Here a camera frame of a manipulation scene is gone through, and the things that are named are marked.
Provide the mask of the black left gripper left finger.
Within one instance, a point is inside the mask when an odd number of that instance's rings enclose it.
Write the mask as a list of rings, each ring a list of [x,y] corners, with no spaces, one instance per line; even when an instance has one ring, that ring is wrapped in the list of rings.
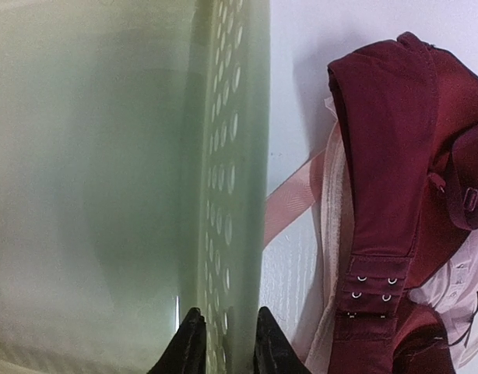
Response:
[[[202,374],[206,372],[206,321],[192,307],[148,374]]]

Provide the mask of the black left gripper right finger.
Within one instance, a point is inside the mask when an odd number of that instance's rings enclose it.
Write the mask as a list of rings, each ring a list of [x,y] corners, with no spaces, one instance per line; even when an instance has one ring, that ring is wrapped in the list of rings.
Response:
[[[260,374],[310,374],[297,357],[271,311],[263,306],[258,311],[254,373]]]

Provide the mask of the floral mesh laundry bag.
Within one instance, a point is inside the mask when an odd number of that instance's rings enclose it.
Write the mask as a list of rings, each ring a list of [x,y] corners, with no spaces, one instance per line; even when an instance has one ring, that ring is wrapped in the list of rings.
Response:
[[[339,124],[320,153],[267,199],[260,304],[270,307],[297,357],[326,373],[338,278],[353,234],[350,182]]]

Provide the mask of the light pink bra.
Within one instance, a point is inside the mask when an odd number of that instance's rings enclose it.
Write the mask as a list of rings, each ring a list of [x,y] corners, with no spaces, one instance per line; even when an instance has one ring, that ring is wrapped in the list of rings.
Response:
[[[454,368],[467,365],[478,353],[478,229],[409,298],[439,313]]]

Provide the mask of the green plastic basket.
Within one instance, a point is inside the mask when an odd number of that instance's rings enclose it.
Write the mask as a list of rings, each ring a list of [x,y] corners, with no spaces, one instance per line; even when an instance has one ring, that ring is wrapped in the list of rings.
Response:
[[[267,1],[0,1],[0,373],[250,373]]]

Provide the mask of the dark red bra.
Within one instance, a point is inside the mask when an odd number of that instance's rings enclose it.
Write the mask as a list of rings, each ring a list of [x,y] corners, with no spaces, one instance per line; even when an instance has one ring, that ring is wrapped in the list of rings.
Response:
[[[452,373],[439,313],[410,300],[478,229],[478,76],[406,32],[331,62],[353,201],[331,373]]]

